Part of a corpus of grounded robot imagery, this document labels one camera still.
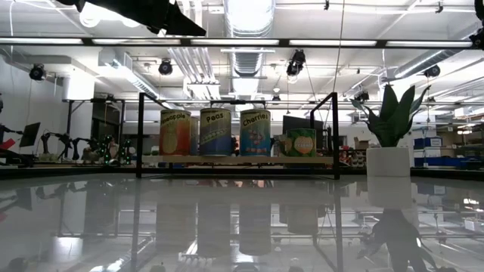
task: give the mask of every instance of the storage shelf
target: storage shelf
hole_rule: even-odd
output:
[[[171,163],[295,163],[295,164],[332,164],[333,157],[267,157],[267,156],[143,156],[143,162]]]

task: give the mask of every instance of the snake plant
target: snake plant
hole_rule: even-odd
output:
[[[429,89],[430,86],[414,101],[415,86],[411,86],[399,102],[392,86],[386,85],[379,116],[363,103],[356,100],[351,102],[356,109],[365,113],[368,129],[377,136],[381,147],[396,147],[400,139],[410,131],[414,116],[419,112],[424,95]]]

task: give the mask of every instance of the potted plant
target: potted plant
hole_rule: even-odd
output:
[[[408,148],[397,147],[411,129],[425,93],[414,100],[411,86],[398,101],[392,86],[385,86],[380,114],[363,103],[351,100],[367,116],[368,129],[376,135],[381,147],[367,149],[368,200],[373,206],[387,209],[409,209],[412,206],[410,157]]]

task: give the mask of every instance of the ceiling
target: ceiling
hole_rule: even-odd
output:
[[[119,21],[102,20],[96,27],[84,27],[79,22],[77,10],[49,0],[17,0],[12,3],[11,0],[0,0],[0,36],[10,36],[11,29],[14,36],[154,36],[144,26],[130,28]],[[461,30],[470,26],[476,26],[477,29],[478,20],[473,13],[473,0],[445,0],[443,12],[437,14],[435,11],[438,5],[439,1],[430,0],[394,0],[391,4],[384,0],[348,0],[345,1],[343,13],[343,0],[331,0],[329,11],[323,9],[324,1],[277,0],[271,36],[339,39],[341,35],[343,39],[455,40],[463,38],[457,37]],[[203,27],[207,30],[207,36],[226,37],[223,2],[204,0],[202,6]],[[250,17],[249,12],[250,7],[247,7],[247,19],[255,20]],[[136,99],[138,90],[131,83],[120,75],[110,73],[105,66],[99,66],[98,56],[101,49],[17,46],[14,50],[25,55],[69,56],[87,66],[102,79],[96,83],[97,92],[109,92],[119,98]],[[132,57],[133,70],[159,88],[158,91],[163,97],[189,99],[182,91],[184,74],[175,61],[172,61],[173,73],[170,76],[161,76],[157,71],[163,58],[172,57],[168,48],[118,47],[115,51],[119,55],[127,53]],[[209,48],[208,51],[216,79],[220,82],[220,95],[232,93],[229,54],[222,53],[220,48]],[[8,52],[9,50],[0,50],[2,54]],[[354,94],[348,90],[370,76],[370,84],[366,85],[365,89],[369,91],[372,100],[380,100],[377,84],[378,75],[381,74],[380,68],[398,67],[425,53],[422,50],[411,49],[387,49],[383,52],[377,49],[342,49],[339,52],[338,49],[320,48],[308,48],[304,52],[306,65],[295,84],[288,84],[285,75],[287,60],[292,56],[293,49],[276,48],[273,53],[265,54],[260,75],[263,79],[259,81],[253,97],[270,100],[274,94],[273,88],[277,86],[281,89],[282,100],[287,99],[287,94],[289,100],[322,99],[332,91],[337,91],[340,93],[340,99],[344,99],[343,94]],[[430,95],[481,76],[479,71],[484,68],[484,63],[477,63],[459,73],[444,76],[481,57],[481,51],[464,51],[439,63],[442,70],[441,78],[432,83]],[[427,78],[424,76],[411,76],[393,82],[397,93],[402,93],[409,85],[425,86],[426,83]],[[475,97],[482,91],[483,88],[475,87],[463,94],[447,97],[446,100]]]

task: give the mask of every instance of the peas can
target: peas can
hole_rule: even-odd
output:
[[[240,113],[240,154],[271,155],[271,112],[244,110]]]
[[[231,113],[221,108],[200,111],[200,155],[230,156],[232,154]]]
[[[186,110],[161,111],[160,155],[190,153],[190,116]]]
[[[197,117],[190,118],[190,155],[198,154],[198,125],[200,120]]]
[[[287,131],[285,141],[287,156],[316,156],[316,130],[297,128]]]

